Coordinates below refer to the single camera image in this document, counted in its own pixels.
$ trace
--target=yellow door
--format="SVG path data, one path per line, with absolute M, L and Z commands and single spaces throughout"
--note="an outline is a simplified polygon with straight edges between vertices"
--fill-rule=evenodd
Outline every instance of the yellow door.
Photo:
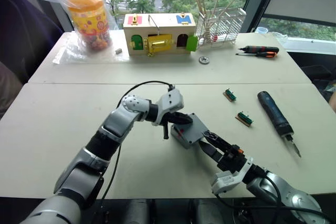
M 171 34 L 161 34 L 148 36 L 148 51 L 161 52 L 172 48 L 172 35 Z

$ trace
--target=metal washer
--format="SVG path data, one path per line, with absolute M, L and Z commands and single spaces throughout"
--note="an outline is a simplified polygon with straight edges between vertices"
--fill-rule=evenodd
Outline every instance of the metal washer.
M 198 61 L 199 61 L 201 64 L 204 64 L 204 65 L 209 64 L 209 62 L 210 62 L 209 58 L 208 58 L 208 57 L 205 57 L 205 56 L 201 56 L 201 57 L 198 59 Z

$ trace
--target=green door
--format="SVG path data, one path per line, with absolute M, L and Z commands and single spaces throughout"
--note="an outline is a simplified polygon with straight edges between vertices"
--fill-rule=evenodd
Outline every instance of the green door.
M 185 49 L 188 50 L 188 51 L 196 51 L 197 41 L 198 41 L 197 36 L 189 36 Z
M 131 37 L 133 50 L 143 50 L 142 38 L 140 35 L 133 35 Z

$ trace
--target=screwdriver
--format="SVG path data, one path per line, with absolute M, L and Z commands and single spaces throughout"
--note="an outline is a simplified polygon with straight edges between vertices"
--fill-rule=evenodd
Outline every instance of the screwdriver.
M 292 135 L 294 134 L 294 131 L 270 94 L 266 91 L 262 91 L 258 93 L 258 100 L 266 111 L 268 117 L 271 119 L 272 124 L 280 137 L 289 141 L 293 145 L 295 152 L 301 157 L 299 149 L 293 142 Z
M 256 54 L 246 54 L 244 52 L 237 53 L 236 55 L 255 55 L 256 57 L 264 57 L 264 58 L 274 58 L 277 53 L 276 52 L 258 52 Z
M 264 46 L 246 46 L 244 48 L 239 48 L 239 50 L 244 51 L 246 54 L 256 54 L 257 52 L 279 52 L 277 47 L 264 47 Z

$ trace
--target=white table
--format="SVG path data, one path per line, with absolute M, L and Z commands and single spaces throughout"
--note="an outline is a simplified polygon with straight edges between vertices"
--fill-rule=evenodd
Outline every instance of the white table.
M 26 84 L 0 121 L 0 196 L 44 198 L 56 179 L 86 145 L 130 85 Z M 178 85 L 182 112 L 195 112 L 208 128 L 238 144 L 255 163 L 308 193 L 336 191 L 336 115 L 312 84 Z M 222 92 L 230 88 L 237 101 Z M 257 93 L 268 91 L 294 129 L 292 146 L 276 134 Z M 134 91 L 155 102 L 165 86 Z M 234 117 L 244 111 L 248 128 Z M 116 155 L 105 175 L 109 180 Z M 210 183 L 219 169 L 199 148 L 185 150 L 162 127 L 135 123 L 122 145 L 117 176 L 107 198 L 213 197 Z M 227 197 L 251 196 L 243 184 Z
M 191 55 L 157 55 L 129 57 L 123 30 L 113 31 L 114 49 L 122 48 L 119 57 L 129 59 L 118 63 L 53 63 L 55 55 L 65 45 L 70 33 L 64 33 L 46 59 L 29 80 L 30 83 L 108 83 L 136 84 L 148 80 L 164 80 L 175 84 L 223 83 L 310 83 L 301 69 L 273 35 L 239 34 L 235 45 L 201 47 Z M 276 59 L 237 56 L 238 48 L 247 45 L 276 46 Z M 207 56 L 208 65 L 198 59 Z

